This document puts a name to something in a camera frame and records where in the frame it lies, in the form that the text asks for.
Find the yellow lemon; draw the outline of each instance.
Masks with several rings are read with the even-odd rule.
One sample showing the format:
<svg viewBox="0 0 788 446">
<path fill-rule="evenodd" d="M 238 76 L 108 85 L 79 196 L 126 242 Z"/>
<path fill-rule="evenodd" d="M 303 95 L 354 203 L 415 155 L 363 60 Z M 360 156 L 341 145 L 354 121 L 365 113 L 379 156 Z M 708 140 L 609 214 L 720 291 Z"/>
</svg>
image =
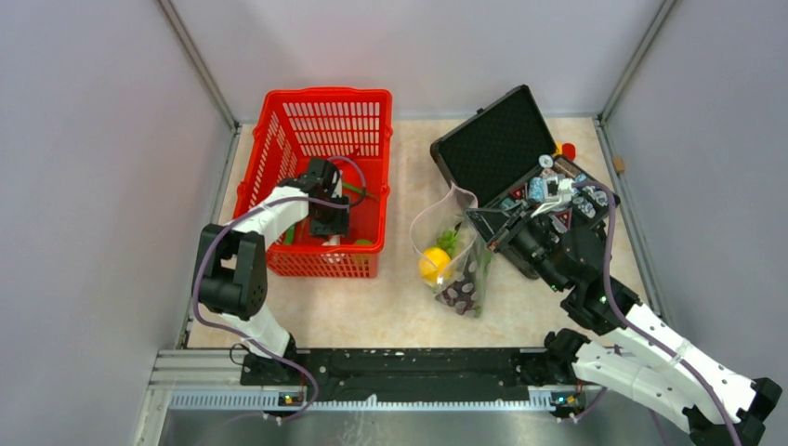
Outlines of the yellow lemon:
<svg viewBox="0 0 788 446">
<path fill-rule="evenodd" d="M 419 272 L 422 279 L 430 283 L 438 283 L 438 276 L 444 272 L 452 258 L 437 246 L 428 248 L 424 252 L 424 256 L 419 259 Z"/>
</svg>

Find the wooden block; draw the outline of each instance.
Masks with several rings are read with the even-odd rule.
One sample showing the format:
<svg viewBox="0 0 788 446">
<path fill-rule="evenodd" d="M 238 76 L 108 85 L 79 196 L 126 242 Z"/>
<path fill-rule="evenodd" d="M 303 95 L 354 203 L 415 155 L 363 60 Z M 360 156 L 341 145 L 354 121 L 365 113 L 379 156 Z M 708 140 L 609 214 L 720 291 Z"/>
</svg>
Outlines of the wooden block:
<svg viewBox="0 0 788 446">
<path fill-rule="evenodd" d="M 615 171 L 616 175 L 621 175 L 626 166 L 624 165 L 624 158 L 615 155 L 613 156 L 613 170 Z"/>
</svg>

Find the open case lid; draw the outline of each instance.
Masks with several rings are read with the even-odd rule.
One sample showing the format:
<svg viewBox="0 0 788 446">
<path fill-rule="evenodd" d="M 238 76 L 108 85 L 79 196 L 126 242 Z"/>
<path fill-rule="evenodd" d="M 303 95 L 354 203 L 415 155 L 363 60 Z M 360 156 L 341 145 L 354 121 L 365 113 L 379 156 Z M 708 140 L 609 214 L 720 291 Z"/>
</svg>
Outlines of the open case lid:
<svg viewBox="0 0 788 446">
<path fill-rule="evenodd" d="M 429 148 L 447 182 L 485 206 L 533 169 L 556 142 L 527 85 L 506 93 Z"/>
</svg>

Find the black carrying case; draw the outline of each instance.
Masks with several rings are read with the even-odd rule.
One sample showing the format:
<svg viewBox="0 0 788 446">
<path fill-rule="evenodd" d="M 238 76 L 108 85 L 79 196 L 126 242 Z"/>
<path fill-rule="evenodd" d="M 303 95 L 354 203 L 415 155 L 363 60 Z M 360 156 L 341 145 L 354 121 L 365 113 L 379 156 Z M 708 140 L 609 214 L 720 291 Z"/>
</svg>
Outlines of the black carrying case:
<svg viewBox="0 0 788 446">
<path fill-rule="evenodd" d="M 527 85 L 518 86 L 479 109 L 476 115 L 429 147 L 447 183 L 470 190 L 479 199 L 479 207 L 491 208 L 498 207 L 514 190 L 521 190 L 532 177 L 539 176 L 542 172 L 539 157 L 555 151 L 556 141 Z M 559 156 L 555 161 L 558 159 L 588 179 L 594 179 L 569 159 Z M 596 214 L 588 218 L 572 212 L 572 225 L 604 230 L 608 207 L 595 203 L 587 192 L 582 194 L 594 205 Z M 528 262 L 518 253 L 504 250 L 502 254 L 521 272 L 533 277 Z"/>
</svg>

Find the beige floor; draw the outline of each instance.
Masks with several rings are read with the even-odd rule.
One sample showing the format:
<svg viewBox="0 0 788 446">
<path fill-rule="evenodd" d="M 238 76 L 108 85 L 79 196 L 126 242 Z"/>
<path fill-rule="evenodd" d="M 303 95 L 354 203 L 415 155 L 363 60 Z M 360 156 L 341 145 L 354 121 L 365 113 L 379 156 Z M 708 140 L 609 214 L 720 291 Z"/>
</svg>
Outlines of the beige floor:
<svg viewBox="0 0 788 446">
<path fill-rule="evenodd" d="M 448 188 L 429 156 L 429 144 L 460 120 L 400 121 L 393 124 L 387 239 L 375 279 L 285 278 L 269 271 L 269 305 L 279 323 L 304 348 L 540 347 L 545 334 L 563 327 L 580 330 L 558 306 L 561 294 L 522 277 L 496 256 L 484 313 L 460 317 L 434 301 L 420 282 L 408 230 L 415 216 Z M 577 147 L 575 162 L 611 184 L 590 118 L 547 119 L 556 141 Z M 252 125 L 243 127 L 230 174 L 221 222 L 231 219 L 235 189 L 252 147 Z M 618 218 L 612 274 L 645 296 L 624 222 Z M 216 315 L 204 314 L 212 320 Z M 236 336 L 195 323 L 189 347 L 229 347 Z"/>
</svg>

